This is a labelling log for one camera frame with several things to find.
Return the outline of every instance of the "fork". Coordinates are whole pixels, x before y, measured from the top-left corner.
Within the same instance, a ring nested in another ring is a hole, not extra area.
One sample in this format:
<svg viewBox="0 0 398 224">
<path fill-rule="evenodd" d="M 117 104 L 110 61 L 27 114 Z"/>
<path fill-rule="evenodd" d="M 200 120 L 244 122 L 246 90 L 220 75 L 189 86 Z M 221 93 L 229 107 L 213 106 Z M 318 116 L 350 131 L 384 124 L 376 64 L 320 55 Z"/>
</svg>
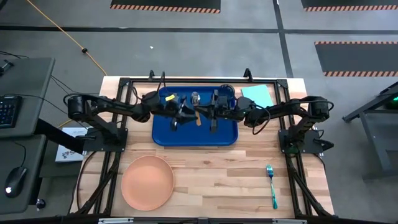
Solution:
<svg viewBox="0 0 398 224">
<path fill-rule="evenodd" d="M 272 166 L 271 165 L 267 165 L 267 171 L 268 171 L 268 176 L 271 179 L 272 206 L 274 207 L 274 209 L 277 209 L 278 208 L 278 203 L 276 202 L 274 184 L 272 183 L 272 178 L 274 176 L 274 170 L 272 170 Z"/>
</svg>

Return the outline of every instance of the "keyboard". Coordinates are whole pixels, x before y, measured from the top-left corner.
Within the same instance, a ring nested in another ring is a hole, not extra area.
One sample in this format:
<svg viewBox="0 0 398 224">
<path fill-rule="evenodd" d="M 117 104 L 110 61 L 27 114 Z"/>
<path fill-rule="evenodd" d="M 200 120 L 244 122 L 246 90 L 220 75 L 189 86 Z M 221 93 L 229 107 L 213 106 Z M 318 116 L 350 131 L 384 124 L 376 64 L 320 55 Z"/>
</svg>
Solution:
<svg viewBox="0 0 398 224">
<path fill-rule="evenodd" d="M 0 129 L 15 127 L 21 102 L 20 96 L 0 97 Z"/>
</svg>

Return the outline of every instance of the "wooden table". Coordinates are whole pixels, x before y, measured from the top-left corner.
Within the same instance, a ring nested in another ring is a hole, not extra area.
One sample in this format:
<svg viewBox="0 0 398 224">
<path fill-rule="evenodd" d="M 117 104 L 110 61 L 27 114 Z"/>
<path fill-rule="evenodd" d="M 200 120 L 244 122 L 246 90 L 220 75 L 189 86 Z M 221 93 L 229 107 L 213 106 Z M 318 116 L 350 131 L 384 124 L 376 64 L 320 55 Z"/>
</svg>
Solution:
<svg viewBox="0 0 398 224">
<path fill-rule="evenodd" d="M 101 95 L 115 98 L 120 77 L 104 77 Z M 287 79 L 291 98 L 307 95 L 304 80 Z M 184 85 L 168 83 L 168 86 Z M 236 96 L 241 96 L 241 88 L 254 84 L 234 84 Z M 139 95 L 157 88 L 156 83 L 136 83 Z M 275 101 L 273 88 L 269 88 Z M 111 121 L 111 113 L 101 113 L 101 117 Z M 280 152 L 277 131 L 279 120 L 273 119 L 257 136 L 251 128 L 238 123 L 239 137 L 227 147 L 163 147 L 156 145 L 151 137 L 152 119 L 138 123 L 127 119 L 129 136 L 126 151 L 123 153 L 118 181 L 114 193 L 112 216 L 115 217 L 213 217 L 213 218 L 293 218 L 292 198 L 284 155 Z M 142 212 L 131 208 L 121 194 L 121 179 L 129 164 L 138 157 L 156 155 L 164 158 L 175 174 L 175 188 L 171 198 L 162 207 Z M 80 198 L 83 204 L 92 194 L 100 179 L 103 153 L 97 153 L 84 170 L 80 184 Z M 278 209 L 272 208 L 270 180 L 266 165 L 274 167 L 274 187 Z M 303 164 L 308 188 L 325 210 L 333 213 L 331 198 L 322 163 L 311 154 L 303 155 Z M 304 212 L 301 190 L 298 190 L 300 208 Z M 104 191 L 101 211 L 106 204 L 108 189 Z"/>
</svg>

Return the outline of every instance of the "orange plate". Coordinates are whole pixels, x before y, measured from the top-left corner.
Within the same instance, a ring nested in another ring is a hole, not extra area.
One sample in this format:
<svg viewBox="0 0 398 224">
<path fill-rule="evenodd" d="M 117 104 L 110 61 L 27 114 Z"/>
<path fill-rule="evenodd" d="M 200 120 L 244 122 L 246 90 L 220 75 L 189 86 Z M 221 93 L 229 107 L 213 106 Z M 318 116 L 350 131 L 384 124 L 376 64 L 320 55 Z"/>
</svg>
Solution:
<svg viewBox="0 0 398 224">
<path fill-rule="evenodd" d="M 162 206 L 174 188 L 170 165 L 158 156 L 142 156 L 133 161 L 123 174 L 122 195 L 132 207 L 150 211 Z"/>
</svg>

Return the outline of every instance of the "orange striped tape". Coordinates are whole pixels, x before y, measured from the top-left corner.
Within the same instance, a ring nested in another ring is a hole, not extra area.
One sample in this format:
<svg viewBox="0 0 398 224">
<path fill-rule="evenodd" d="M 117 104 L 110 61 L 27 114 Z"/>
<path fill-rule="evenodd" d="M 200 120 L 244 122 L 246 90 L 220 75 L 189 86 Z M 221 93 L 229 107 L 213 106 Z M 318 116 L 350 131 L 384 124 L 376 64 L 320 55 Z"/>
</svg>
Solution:
<svg viewBox="0 0 398 224">
<path fill-rule="evenodd" d="M 323 72 L 326 77 L 398 77 L 398 71 L 391 72 Z"/>
<path fill-rule="evenodd" d="M 322 6 L 306 7 L 306 12 L 328 12 L 328 11 L 368 11 L 368 10 L 396 10 L 398 5 L 384 6 Z"/>
<path fill-rule="evenodd" d="M 398 44 L 397 41 L 316 41 L 318 44 Z"/>
<path fill-rule="evenodd" d="M 194 7 L 167 7 L 167 6 L 134 6 L 134 5 L 111 5 L 111 9 L 130 9 L 147 11 L 167 11 L 167 12 L 200 12 L 200 13 L 220 13 L 219 9 L 194 8 Z"/>
</svg>

